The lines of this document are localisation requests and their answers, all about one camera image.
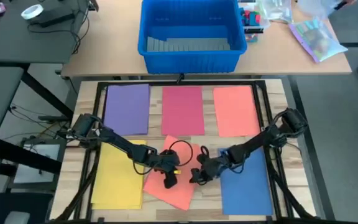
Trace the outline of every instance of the white tape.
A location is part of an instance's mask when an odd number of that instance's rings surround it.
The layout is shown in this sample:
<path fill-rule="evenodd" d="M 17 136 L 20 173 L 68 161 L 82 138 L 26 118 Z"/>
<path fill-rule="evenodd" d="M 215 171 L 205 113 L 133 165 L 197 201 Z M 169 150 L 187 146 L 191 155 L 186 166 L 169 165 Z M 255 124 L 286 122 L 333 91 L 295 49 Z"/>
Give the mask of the white tape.
<path fill-rule="evenodd" d="M 22 17 L 25 20 L 32 19 L 43 11 L 43 7 L 40 4 L 36 4 L 33 6 L 28 7 L 26 10 L 22 12 Z"/>

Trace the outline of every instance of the wooden surface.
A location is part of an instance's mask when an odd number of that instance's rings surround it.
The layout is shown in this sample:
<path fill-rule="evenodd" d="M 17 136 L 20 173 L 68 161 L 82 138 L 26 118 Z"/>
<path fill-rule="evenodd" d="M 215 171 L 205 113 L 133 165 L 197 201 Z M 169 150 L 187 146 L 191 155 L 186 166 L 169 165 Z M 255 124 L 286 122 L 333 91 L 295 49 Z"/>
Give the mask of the wooden surface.
<path fill-rule="evenodd" d="M 99 12 L 90 12 L 90 27 L 81 41 L 78 54 L 63 67 L 64 76 L 146 75 L 143 56 L 137 51 L 141 0 L 99 0 Z M 295 22 L 308 19 L 293 3 Z M 235 74 L 301 75 L 348 74 L 351 68 L 344 54 L 315 64 L 288 25 L 272 22 L 259 35 L 257 43 L 248 45 L 241 55 Z"/>
<path fill-rule="evenodd" d="M 268 97 L 272 108 L 273 116 L 287 107 L 284 90 L 281 80 L 266 80 Z M 75 121 L 81 113 L 92 113 L 96 87 L 98 82 L 83 82 L 81 84 L 78 102 L 75 108 Z M 216 115 L 214 112 L 213 86 L 203 86 L 203 109 L 204 109 L 204 136 L 182 136 L 180 139 L 207 146 L 211 153 L 216 153 L 218 148 L 227 147 L 233 144 L 242 143 L 250 137 L 220 138 L 216 125 Z M 101 105 L 103 105 L 104 94 L 101 95 Z M 161 116 L 162 115 L 162 87 L 153 86 L 150 96 L 150 119 L 149 132 L 147 136 L 126 136 L 127 139 L 145 139 L 149 146 L 161 149 L 165 136 L 161 135 Z M 63 160 L 62 171 L 58 183 L 55 200 L 53 202 L 51 218 L 58 216 L 70 202 L 78 189 L 81 174 L 84 150 L 73 147 L 66 150 Z M 287 182 L 290 190 L 297 196 L 300 203 L 314 214 L 313 202 L 311 201 L 310 190 L 306 179 L 303 163 L 299 151 L 291 146 L 283 148 L 282 159 L 287 175 Z M 282 194 L 279 195 L 283 206 Z M 234 221 L 234 220 L 265 220 L 264 216 L 247 215 L 223 215 L 221 203 L 220 181 L 214 180 L 207 185 L 197 186 L 190 209 L 186 212 L 177 210 L 171 205 L 144 193 L 142 210 L 94 210 L 93 221 L 98 217 L 105 217 L 106 221 Z"/>

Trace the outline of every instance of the pink paper sheet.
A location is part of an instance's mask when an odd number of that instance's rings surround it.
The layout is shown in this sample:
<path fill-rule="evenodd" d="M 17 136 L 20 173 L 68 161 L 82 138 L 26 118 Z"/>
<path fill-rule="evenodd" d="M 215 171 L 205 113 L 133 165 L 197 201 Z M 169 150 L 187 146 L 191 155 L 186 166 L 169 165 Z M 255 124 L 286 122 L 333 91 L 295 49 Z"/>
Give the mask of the pink paper sheet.
<path fill-rule="evenodd" d="M 162 89 L 162 134 L 203 135 L 201 86 L 170 86 Z"/>
<path fill-rule="evenodd" d="M 178 140 L 175 137 L 167 136 L 164 143 L 164 149 L 168 149 L 172 143 Z M 178 183 L 170 189 L 166 189 L 163 184 L 165 175 L 160 172 L 152 171 L 147 177 L 146 183 L 144 185 L 144 191 L 157 197 L 164 202 L 167 202 L 176 208 L 182 210 L 188 210 L 193 197 L 193 192 L 196 187 L 196 184 L 189 183 L 191 179 L 191 169 L 200 168 L 201 164 L 197 161 L 197 155 L 201 153 L 199 145 L 192 144 L 193 148 L 193 158 L 185 166 L 177 167 L 181 171 L 181 174 L 177 174 Z M 178 142 L 173 147 L 179 156 L 180 164 L 185 163 L 189 160 L 191 156 L 191 151 L 189 146 L 184 142 Z"/>
<path fill-rule="evenodd" d="M 219 136 L 259 134 L 260 128 L 251 86 L 214 88 L 213 95 Z"/>

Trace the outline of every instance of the yellow paper sheet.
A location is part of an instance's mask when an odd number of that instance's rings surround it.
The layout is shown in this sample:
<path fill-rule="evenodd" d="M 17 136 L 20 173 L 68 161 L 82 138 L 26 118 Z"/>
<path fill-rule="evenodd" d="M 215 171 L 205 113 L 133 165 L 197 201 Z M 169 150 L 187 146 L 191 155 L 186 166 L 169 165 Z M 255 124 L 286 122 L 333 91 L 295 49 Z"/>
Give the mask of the yellow paper sheet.
<path fill-rule="evenodd" d="M 146 144 L 132 140 L 133 144 Z M 139 172 L 144 167 L 136 164 Z M 93 209 L 141 209 L 143 175 L 136 174 L 127 154 L 110 144 L 102 143 L 98 173 L 92 194 Z"/>

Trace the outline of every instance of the blue plastic bin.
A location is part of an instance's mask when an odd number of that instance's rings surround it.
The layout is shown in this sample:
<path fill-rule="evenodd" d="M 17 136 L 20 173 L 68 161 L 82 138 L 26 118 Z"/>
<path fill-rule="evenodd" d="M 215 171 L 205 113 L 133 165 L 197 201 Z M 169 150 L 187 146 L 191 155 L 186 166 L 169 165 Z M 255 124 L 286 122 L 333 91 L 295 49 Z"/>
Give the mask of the blue plastic bin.
<path fill-rule="evenodd" d="M 138 51 L 149 73 L 233 72 L 247 49 L 237 0 L 143 0 Z M 147 39 L 227 39 L 230 50 L 150 52 Z"/>

